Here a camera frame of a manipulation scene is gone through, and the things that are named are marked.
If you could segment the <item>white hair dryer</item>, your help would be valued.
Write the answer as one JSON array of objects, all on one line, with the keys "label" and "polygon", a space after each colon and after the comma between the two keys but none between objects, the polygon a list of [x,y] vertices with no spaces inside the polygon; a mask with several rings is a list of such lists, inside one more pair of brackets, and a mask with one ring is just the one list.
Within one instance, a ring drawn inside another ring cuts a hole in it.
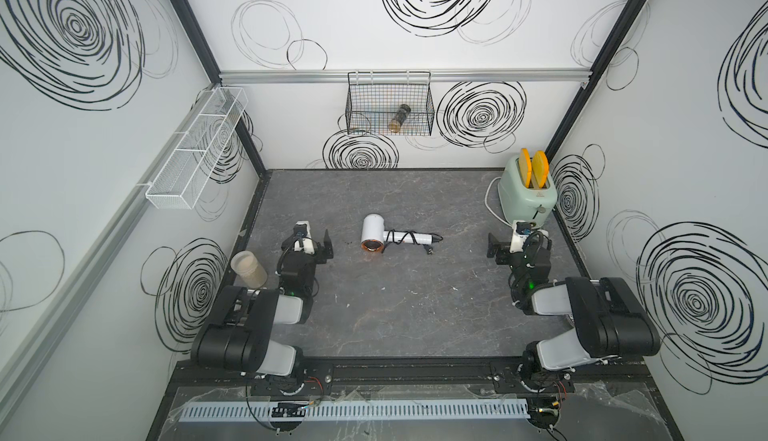
[{"label": "white hair dryer", "polygon": [[360,244],[361,248],[366,252],[383,253],[390,245],[412,244],[431,246],[440,240],[441,237],[437,234],[387,230],[384,218],[381,215],[369,214],[363,219]]}]

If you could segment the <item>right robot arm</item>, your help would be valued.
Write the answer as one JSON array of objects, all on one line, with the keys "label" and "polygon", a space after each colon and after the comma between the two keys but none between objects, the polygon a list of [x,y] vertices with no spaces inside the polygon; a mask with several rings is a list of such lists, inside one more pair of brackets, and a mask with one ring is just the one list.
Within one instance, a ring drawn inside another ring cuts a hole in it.
[{"label": "right robot arm", "polygon": [[551,246],[541,230],[516,233],[510,242],[488,235],[487,257],[510,268],[513,305],[529,316],[572,319],[566,332],[526,346],[517,368],[523,387],[542,392],[548,373],[658,354],[658,329],[624,279],[576,276],[552,281]]}]

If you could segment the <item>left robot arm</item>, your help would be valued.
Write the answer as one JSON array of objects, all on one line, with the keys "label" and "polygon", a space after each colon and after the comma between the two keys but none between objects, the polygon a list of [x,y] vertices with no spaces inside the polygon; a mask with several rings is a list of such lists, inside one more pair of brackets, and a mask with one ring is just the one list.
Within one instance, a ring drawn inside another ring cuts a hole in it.
[{"label": "left robot arm", "polygon": [[305,374],[298,347],[272,339],[276,325],[301,325],[308,320],[319,292],[316,269],[334,257],[328,232],[320,242],[309,224],[299,222],[281,244],[276,266],[276,289],[226,286],[217,296],[190,350],[191,362],[201,368],[237,372],[273,381],[285,396],[296,395],[306,384],[322,384]]}]

